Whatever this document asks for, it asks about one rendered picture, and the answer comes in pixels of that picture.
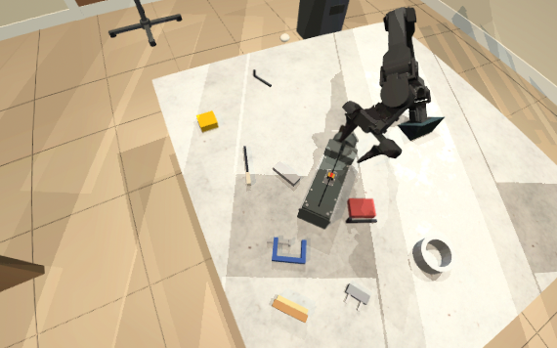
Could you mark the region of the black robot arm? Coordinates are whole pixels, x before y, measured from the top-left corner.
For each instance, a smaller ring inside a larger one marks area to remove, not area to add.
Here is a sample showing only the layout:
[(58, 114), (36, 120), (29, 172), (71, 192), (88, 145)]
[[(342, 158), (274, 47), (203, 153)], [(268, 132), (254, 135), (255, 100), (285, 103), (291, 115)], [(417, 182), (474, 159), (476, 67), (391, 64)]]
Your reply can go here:
[[(414, 55), (412, 35), (415, 32), (416, 12), (414, 8), (402, 7), (388, 12), (383, 21), (385, 31), (388, 32), (388, 50), (380, 68), (379, 97), (385, 106), (399, 114), (408, 109), (407, 123), (422, 123), (432, 118), (427, 116), (426, 110), (426, 104), (431, 103), (431, 95), (419, 75), (418, 61)], [(369, 109), (361, 109), (353, 120), (354, 124), (366, 134), (382, 134), (389, 125), (388, 116), (386, 113), (380, 115), (377, 109), (378, 106), (374, 104)]]

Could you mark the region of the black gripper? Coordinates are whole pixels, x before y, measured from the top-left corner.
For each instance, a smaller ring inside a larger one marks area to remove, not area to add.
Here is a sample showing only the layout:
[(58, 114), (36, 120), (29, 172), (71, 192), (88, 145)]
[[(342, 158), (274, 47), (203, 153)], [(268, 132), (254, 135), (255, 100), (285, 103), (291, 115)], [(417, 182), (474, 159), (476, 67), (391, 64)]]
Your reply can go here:
[[(357, 161), (357, 163), (363, 162), (380, 154), (385, 154), (391, 158), (397, 158), (403, 152), (403, 150), (393, 140), (388, 139), (383, 135), (387, 132), (387, 129), (390, 127), (390, 125), (394, 121), (398, 121), (402, 115), (394, 109), (385, 106), (383, 103), (378, 102), (376, 105), (378, 106), (377, 111), (380, 113), (380, 115), (383, 115), (384, 113), (387, 114), (387, 122), (389, 123), (389, 125), (380, 135), (376, 136), (373, 132), (370, 132), (380, 144), (374, 144), (373, 147)], [(353, 120), (355, 119), (359, 111), (363, 109), (358, 103), (355, 103), (353, 101), (346, 102), (342, 108), (347, 113), (345, 113), (346, 124), (341, 133), (341, 138), (339, 140), (340, 142), (346, 139), (353, 131), (355, 131), (359, 127), (358, 125), (354, 124)]]

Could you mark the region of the blue c-clamp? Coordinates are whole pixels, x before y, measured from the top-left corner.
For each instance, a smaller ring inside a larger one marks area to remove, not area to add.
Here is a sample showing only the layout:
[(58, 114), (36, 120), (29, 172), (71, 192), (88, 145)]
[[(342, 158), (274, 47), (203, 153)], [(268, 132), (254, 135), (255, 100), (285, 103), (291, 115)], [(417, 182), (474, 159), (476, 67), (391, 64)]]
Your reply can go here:
[(307, 249), (307, 240), (301, 240), (301, 258), (297, 257), (287, 257), (287, 256), (277, 256), (278, 251), (278, 243), (285, 243), (288, 246), (291, 246), (291, 239), (289, 241), (282, 241), (279, 238), (267, 239), (267, 242), (273, 242), (273, 255), (272, 261), (275, 262), (284, 262), (284, 263), (294, 263), (294, 264), (306, 264), (306, 249)]

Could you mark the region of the red rectangular block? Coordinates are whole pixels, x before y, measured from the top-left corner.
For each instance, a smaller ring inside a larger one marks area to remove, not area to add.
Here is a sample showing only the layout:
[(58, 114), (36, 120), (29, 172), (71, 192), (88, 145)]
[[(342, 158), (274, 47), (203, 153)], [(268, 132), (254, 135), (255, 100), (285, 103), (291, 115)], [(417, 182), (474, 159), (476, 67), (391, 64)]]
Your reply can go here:
[(349, 217), (373, 218), (376, 216), (374, 200), (371, 198), (349, 198), (347, 200)]

